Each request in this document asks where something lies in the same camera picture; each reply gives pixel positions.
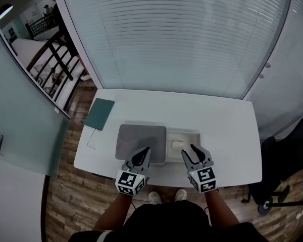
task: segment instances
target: gray tray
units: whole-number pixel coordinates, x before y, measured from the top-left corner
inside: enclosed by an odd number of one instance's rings
[[[121,125],[119,128],[116,159],[141,147],[150,147],[150,164],[163,166],[166,162],[167,130],[162,126]]]

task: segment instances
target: railing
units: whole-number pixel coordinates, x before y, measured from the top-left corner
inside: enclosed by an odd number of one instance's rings
[[[75,62],[75,64],[72,66],[70,70],[68,70],[69,64],[74,58],[73,56],[70,56],[70,59],[66,62],[66,64],[62,61],[62,59],[65,57],[65,55],[69,52],[68,49],[63,53],[62,56],[58,55],[58,51],[62,47],[60,44],[56,49],[54,47],[54,44],[57,41],[57,43],[61,43],[59,38],[59,33],[56,33],[52,38],[50,38],[44,46],[37,52],[37,54],[33,57],[29,65],[26,67],[27,71],[32,75],[34,80],[43,88],[43,90],[54,100],[57,101],[57,98],[63,89],[66,81],[70,79],[73,80],[72,72],[79,63],[79,59]],[[47,49],[50,49],[52,52],[51,56],[47,59],[47,61],[41,66],[40,69],[35,69],[34,71],[31,71],[38,60],[42,57],[42,55],[46,52]],[[56,59],[55,65],[50,69],[49,72],[44,70],[47,70],[46,67],[48,63],[53,59]],[[61,66],[61,70],[59,73],[56,73],[57,66]],[[52,78],[51,85],[47,85],[48,80]]]
[[[54,20],[54,14],[50,13],[40,18],[39,20],[33,22],[32,24],[26,23],[26,28],[29,32],[31,38],[36,37],[38,34],[49,30],[57,26],[57,23]]]

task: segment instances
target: black shirt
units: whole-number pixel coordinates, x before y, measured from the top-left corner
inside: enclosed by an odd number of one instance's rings
[[[75,233],[69,242],[96,242],[102,232]],[[142,205],[123,227],[110,232],[109,241],[238,241],[266,242],[251,223],[241,223],[226,230],[209,225],[208,216],[198,205],[187,200],[160,205]]]

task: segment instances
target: wooden floor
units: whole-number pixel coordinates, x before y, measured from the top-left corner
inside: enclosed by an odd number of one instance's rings
[[[46,208],[46,237],[48,241],[67,241],[78,231],[92,229],[96,220],[103,214],[117,195],[114,180],[94,176],[73,166],[83,123],[96,93],[92,81],[81,82],[69,103],[67,112],[71,123],[65,139],[59,173],[51,178]],[[286,201],[303,199],[303,171],[281,185],[289,184],[291,192]],[[173,200],[177,189],[146,186],[133,200],[138,207],[148,203],[148,193],[159,192],[163,202]],[[188,200],[206,207],[204,196],[194,189],[187,189]],[[273,208],[267,216],[260,216],[253,202],[242,204],[247,196],[247,186],[220,189],[221,196],[241,222],[251,222],[269,241],[295,241],[303,233],[303,216],[298,223],[296,215],[303,207]],[[134,211],[131,206],[128,216]]]

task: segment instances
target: white table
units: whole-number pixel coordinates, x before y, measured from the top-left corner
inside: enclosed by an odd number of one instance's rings
[[[145,124],[199,130],[201,146],[214,161],[218,187],[262,180],[258,128],[250,101],[194,94],[100,89],[96,98],[115,101],[102,131],[84,126],[74,166],[113,177],[123,161],[115,158],[119,127]],[[150,166],[151,185],[192,187],[184,163]]]

